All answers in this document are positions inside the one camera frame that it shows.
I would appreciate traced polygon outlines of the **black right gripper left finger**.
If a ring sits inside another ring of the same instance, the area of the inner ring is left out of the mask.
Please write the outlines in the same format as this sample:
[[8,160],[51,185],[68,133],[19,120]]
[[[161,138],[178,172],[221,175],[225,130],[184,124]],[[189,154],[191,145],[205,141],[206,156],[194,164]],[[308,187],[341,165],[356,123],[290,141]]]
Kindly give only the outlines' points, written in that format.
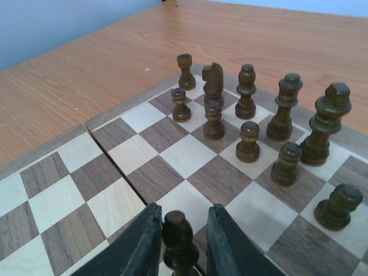
[[162,207],[148,204],[107,248],[73,275],[158,275],[162,243]]

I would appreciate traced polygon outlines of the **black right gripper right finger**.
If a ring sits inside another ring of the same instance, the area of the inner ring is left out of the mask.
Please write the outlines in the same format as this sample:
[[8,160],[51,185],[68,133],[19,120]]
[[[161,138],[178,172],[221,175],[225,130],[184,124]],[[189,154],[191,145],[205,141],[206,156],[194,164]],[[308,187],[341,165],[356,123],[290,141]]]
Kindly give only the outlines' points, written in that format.
[[283,275],[221,204],[208,211],[206,257],[207,275]]

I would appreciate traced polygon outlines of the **dark wooden king piece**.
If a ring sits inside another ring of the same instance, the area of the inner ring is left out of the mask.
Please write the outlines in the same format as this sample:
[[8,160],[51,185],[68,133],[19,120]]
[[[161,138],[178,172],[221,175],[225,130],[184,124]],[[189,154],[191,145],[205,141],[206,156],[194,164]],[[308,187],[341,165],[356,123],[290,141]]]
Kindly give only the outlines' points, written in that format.
[[345,83],[332,83],[315,102],[316,114],[309,120],[311,134],[300,144],[300,161],[309,166],[323,165],[329,156],[329,137],[342,128],[342,117],[352,108],[350,89]]

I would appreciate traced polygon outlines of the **dark wooden chess piece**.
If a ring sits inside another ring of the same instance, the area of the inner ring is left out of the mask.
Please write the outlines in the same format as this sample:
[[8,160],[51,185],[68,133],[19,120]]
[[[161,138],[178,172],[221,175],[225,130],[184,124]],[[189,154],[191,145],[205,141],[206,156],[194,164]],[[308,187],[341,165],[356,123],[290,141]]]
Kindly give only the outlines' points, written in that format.
[[279,93],[275,99],[278,110],[268,123],[266,135],[275,141],[285,141],[292,134],[291,109],[298,104],[298,92],[303,87],[299,74],[289,73],[278,82]]

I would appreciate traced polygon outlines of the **dark wooden bishop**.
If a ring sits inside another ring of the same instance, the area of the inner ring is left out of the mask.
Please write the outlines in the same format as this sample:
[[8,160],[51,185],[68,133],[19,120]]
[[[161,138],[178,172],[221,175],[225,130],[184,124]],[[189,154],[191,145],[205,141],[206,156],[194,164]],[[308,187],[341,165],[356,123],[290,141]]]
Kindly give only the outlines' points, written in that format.
[[244,64],[238,74],[239,84],[236,91],[240,94],[240,99],[235,106],[235,115],[238,118],[247,120],[255,116],[256,106],[252,95],[256,92],[256,73],[252,64]]

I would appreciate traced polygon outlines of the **dark wooden knight piece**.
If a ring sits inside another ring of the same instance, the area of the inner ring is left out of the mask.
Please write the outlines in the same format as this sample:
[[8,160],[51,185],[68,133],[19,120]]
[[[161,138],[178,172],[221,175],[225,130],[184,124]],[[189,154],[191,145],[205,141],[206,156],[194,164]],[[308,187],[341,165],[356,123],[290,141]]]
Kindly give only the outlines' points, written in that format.
[[202,69],[202,80],[205,81],[203,86],[205,105],[210,102],[218,102],[223,107],[224,71],[222,66],[215,62],[212,65],[205,65]]

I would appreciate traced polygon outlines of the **dark wooden pawn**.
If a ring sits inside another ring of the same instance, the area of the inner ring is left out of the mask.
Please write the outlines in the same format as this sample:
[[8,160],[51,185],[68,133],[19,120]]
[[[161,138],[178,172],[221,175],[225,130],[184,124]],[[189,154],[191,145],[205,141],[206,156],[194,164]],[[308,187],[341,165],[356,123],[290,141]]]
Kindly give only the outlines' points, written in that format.
[[182,88],[176,88],[171,92],[174,108],[172,110],[173,120],[176,122],[186,122],[191,118],[191,110],[186,105],[186,92]]

